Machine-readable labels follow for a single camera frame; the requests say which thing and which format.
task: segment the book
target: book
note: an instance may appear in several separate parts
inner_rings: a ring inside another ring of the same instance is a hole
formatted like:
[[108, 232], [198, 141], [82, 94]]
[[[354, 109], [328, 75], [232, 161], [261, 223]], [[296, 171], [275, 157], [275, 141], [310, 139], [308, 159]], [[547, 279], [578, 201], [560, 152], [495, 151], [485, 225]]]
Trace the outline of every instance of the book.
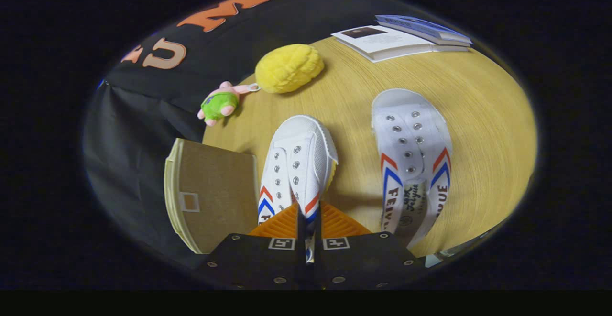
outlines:
[[416, 35], [384, 26], [362, 26], [332, 33], [332, 36], [373, 63], [417, 53], [468, 50], [463, 46], [435, 44]]
[[429, 35], [427, 33], [416, 31], [414, 29], [410, 29], [410, 28], [407, 28], [407, 27], [403, 27], [403, 26], [400, 26], [399, 24], [387, 23], [387, 22], [382, 22], [382, 21], [378, 21], [378, 24], [380, 24], [381, 26], [384, 26], [384, 27], [388, 27], [388, 28], [392, 28], [392, 29], [397, 29], [399, 31], [403, 31], [403, 32], [406, 32], [406, 33], [411, 33], [412, 35], [416, 35], [416, 36], [418, 36], [418, 37], [420, 37], [422, 39], [426, 39], [426, 40], [431, 41], [431, 42], [433, 42], [435, 44], [450, 44], [450, 45], [456, 45], [456, 46], [470, 47], [470, 44], [468, 42], [438, 39], [437, 37], [434, 37], [434, 36]]
[[435, 24], [416, 17], [400, 16], [400, 15], [376, 15], [376, 20], [379, 24], [394, 24], [411, 31], [417, 31], [440, 40], [452, 40], [472, 44], [472, 40], [452, 29]]
[[177, 138], [166, 159], [164, 197], [170, 222], [194, 253], [211, 253], [230, 233], [257, 227], [254, 155]]

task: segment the white booklet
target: white booklet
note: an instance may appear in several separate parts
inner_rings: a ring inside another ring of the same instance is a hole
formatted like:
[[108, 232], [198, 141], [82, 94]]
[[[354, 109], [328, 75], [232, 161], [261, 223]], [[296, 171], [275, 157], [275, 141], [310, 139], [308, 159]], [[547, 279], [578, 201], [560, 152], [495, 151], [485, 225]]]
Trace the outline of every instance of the white booklet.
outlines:
[[333, 33], [332, 36], [374, 63], [416, 53], [468, 51], [467, 47], [435, 44], [383, 26], [363, 26]]

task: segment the orange letter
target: orange letter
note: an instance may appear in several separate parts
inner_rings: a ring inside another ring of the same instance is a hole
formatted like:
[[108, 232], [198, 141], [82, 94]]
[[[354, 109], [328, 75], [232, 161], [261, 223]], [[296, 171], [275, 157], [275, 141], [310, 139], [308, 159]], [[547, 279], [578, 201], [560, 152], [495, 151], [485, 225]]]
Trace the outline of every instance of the orange letter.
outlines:
[[213, 20], [211, 17], [237, 15], [238, 9], [236, 8], [236, 4], [242, 5], [243, 9], [249, 9], [267, 1], [269, 0], [226, 0], [225, 2], [220, 3], [219, 6], [214, 9], [201, 11], [199, 13], [191, 15], [190, 17], [187, 17], [185, 20], [182, 20], [176, 26], [180, 27], [183, 24], [194, 24], [196, 26], [202, 27], [202, 31], [208, 33], [214, 30], [216, 27], [219, 27], [221, 24], [223, 24], [223, 22], [225, 22], [225, 18]]
[[181, 61], [185, 58], [187, 50], [185, 46], [182, 44], [177, 44], [175, 42], [166, 41], [165, 37], [159, 39], [159, 41], [155, 42], [153, 46], [153, 50], [157, 50], [158, 48], [162, 48], [162, 50], [169, 50], [175, 53], [173, 57], [170, 59], [162, 59], [153, 56], [153, 53], [149, 53], [149, 55], [142, 62], [143, 67], [153, 66], [157, 68], [162, 68], [163, 70], [170, 70], [170, 68], [175, 68], [177, 65], [181, 63]]
[[135, 64], [136, 61], [138, 61], [138, 57], [140, 57], [140, 53], [142, 53], [142, 47], [140, 47], [140, 44], [139, 44], [131, 52], [126, 54], [125, 57], [123, 57], [123, 59], [121, 59], [121, 63], [123, 63], [126, 60], [129, 60]]

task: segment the blue book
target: blue book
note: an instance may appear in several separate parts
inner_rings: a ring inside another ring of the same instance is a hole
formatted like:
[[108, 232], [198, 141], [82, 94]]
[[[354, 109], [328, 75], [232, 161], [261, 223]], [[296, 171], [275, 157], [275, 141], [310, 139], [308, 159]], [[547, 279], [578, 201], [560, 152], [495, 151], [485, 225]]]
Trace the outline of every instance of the blue book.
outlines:
[[449, 41], [463, 42], [471, 44], [472, 40], [469, 37], [458, 33], [450, 28], [446, 28], [439, 24], [435, 24], [426, 20], [422, 20], [416, 17], [402, 16], [402, 15], [376, 15], [376, 20], [382, 26], [392, 25], [394, 29], [404, 30], [414, 35], [422, 33], [427, 35], [421, 37], [426, 40], [431, 40], [436, 44], [449, 44]]

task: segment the black background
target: black background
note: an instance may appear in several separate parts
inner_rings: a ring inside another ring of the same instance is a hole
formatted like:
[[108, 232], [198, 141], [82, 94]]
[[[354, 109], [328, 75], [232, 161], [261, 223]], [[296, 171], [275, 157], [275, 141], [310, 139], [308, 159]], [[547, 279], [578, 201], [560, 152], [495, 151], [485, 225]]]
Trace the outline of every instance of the black background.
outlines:
[[[214, 1], [0, 2], [13, 192], [3, 212], [1, 288], [205, 288], [109, 223], [89, 189], [79, 136], [87, 101], [110, 62]], [[406, 1], [463, 28], [518, 72], [544, 144], [541, 174], [511, 222], [413, 288], [610, 288], [610, 236], [603, 226], [610, 222], [609, 111], [599, 106], [610, 100], [611, 0]], [[83, 207], [67, 207], [75, 201]]]

